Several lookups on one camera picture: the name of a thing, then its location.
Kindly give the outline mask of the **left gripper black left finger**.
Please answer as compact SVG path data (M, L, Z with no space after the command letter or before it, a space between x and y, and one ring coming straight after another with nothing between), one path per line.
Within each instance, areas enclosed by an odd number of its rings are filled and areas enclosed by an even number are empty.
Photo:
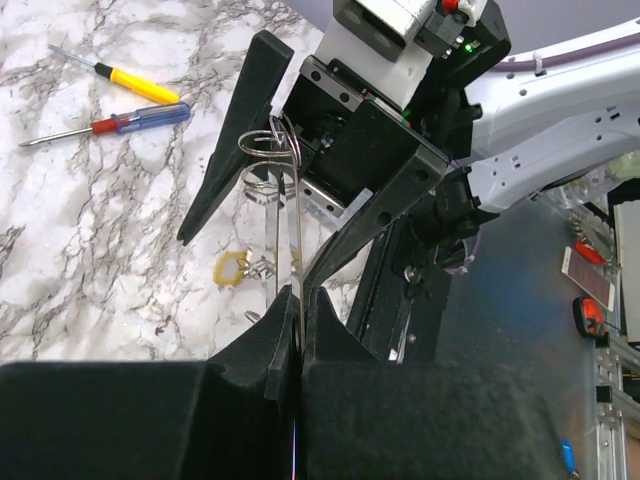
M207 360L1 369L5 479L290 479L299 302Z

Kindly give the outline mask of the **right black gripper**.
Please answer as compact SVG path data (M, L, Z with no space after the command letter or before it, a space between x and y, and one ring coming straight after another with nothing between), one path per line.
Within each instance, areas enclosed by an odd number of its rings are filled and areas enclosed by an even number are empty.
M179 227L189 244L236 185L249 156L240 136L264 126L293 50L267 30L250 42L203 183ZM337 61L307 57L284 105L300 156L300 197L320 220L348 220L313 257L304 287L322 284L419 204L448 158Z

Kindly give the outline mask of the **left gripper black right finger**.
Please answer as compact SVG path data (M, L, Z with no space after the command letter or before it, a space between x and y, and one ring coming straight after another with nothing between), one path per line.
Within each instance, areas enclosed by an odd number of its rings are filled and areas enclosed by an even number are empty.
M303 479L565 479L540 393L516 371L377 360L308 294L301 379Z

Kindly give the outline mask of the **large metal key ring band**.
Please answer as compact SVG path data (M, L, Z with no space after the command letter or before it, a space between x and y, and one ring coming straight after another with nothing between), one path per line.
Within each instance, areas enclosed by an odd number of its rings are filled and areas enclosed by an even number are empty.
M238 139L250 157L241 171L245 196L265 209L265 254L247 265L248 273L266 282L266 298L275 300L281 286L289 286L299 301L294 321L295 345L302 349L306 335L304 268L300 199L301 148L294 126L282 113L271 115L266 129L248 131Z

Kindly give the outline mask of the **yellow key tag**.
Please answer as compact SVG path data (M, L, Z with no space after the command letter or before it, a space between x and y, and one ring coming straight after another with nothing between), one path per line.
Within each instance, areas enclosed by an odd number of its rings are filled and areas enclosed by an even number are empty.
M251 254L248 250L222 254L214 268L214 283L223 287L237 286L249 270L250 258Z

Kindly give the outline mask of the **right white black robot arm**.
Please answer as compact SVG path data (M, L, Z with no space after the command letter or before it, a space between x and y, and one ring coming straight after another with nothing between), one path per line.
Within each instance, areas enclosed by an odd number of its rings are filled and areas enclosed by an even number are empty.
M526 194L634 150L639 23L513 54L494 1L337 1L278 117L292 50L251 40L203 184L191 242L240 175L294 169L294 195L335 221L305 275L317 285L414 206L426 243L471 236Z

